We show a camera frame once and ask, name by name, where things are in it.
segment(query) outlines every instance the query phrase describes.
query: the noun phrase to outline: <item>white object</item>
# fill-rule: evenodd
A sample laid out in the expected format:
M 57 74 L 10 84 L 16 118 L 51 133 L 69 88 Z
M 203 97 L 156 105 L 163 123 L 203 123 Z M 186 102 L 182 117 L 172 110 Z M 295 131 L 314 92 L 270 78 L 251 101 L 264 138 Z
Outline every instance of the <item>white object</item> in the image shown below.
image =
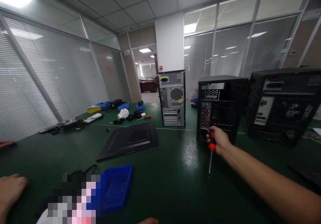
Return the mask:
M 121 118 L 127 118 L 128 115 L 129 115 L 128 109 L 124 108 L 120 111 L 120 113 L 117 116 L 118 116 L 118 119 L 121 119 Z
M 90 122 L 93 122 L 95 119 L 98 119 L 101 116 L 102 116 L 102 114 L 92 115 L 88 119 L 84 120 L 84 123 L 89 124 Z

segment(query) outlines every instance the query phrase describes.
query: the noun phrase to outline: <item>black side panel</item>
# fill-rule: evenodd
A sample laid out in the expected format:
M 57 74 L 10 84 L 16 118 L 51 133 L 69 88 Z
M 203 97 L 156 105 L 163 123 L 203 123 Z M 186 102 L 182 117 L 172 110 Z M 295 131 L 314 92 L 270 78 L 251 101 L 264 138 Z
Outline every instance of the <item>black side panel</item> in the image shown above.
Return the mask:
M 96 161 L 157 145 L 158 139 L 154 122 L 116 129 L 109 137 Z

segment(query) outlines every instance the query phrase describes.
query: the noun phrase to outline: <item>ventilation holes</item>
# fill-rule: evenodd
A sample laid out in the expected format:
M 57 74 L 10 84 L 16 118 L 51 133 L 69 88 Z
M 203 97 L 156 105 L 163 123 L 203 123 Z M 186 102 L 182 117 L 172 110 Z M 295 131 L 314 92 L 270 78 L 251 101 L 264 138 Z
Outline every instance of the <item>ventilation holes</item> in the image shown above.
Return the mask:
M 174 88 L 171 91 L 171 98 L 175 100 L 179 100 L 183 97 L 183 91 L 179 88 Z

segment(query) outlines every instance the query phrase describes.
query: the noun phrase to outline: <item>black computer case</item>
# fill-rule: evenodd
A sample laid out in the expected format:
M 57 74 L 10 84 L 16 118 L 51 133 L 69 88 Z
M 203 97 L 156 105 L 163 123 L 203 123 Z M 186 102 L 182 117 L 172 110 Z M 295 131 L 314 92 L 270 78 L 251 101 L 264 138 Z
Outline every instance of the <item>black computer case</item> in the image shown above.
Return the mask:
M 229 75 L 203 77 L 198 82 L 197 139 L 206 141 L 208 128 L 224 130 L 232 144 L 249 87 L 249 79 Z
M 321 101 L 321 69 L 253 72 L 244 110 L 250 136 L 296 144 Z

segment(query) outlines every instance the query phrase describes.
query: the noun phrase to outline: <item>green tabletop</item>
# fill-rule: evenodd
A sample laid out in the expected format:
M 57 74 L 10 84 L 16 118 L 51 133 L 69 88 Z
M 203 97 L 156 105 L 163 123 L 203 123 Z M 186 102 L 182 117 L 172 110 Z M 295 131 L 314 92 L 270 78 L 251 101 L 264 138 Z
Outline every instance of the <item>green tabletop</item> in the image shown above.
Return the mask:
M 130 105 L 135 111 L 135 104 Z M 160 223 L 270 223 L 281 222 L 277 214 L 219 157 L 214 155 L 208 176 L 210 151 L 196 140 L 196 109 L 187 106 L 186 127 L 163 127 L 160 104 L 147 103 L 145 113 L 151 119 L 111 124 L 118 111 L 104 112 L 76 133 L 74 128 L 58 135 L 34 134 L 18 142 L 17 147 L 0 151 L 0 176 L 19 173 L 30 185 L 12 208 L 8 223 L 33 223 L 34 212 L 42 200 L 52 194 L 62 175 L 85 170 L 95 159 L 116 128 L 147 121 L 155 122 L 159 146 L 99 162 L 102 173 L 107 168 L 133 164 L 133 179 L 125 210 L 107 214 L 102 223 L 138 223 L 153 216 Z M 236 145 L 277 172 L 310 188 L 287 165 L 297 149 L 321 151 L 321 145 L 301 140 L 290 148 L 274 142 L 249 138 L 239 128 Z

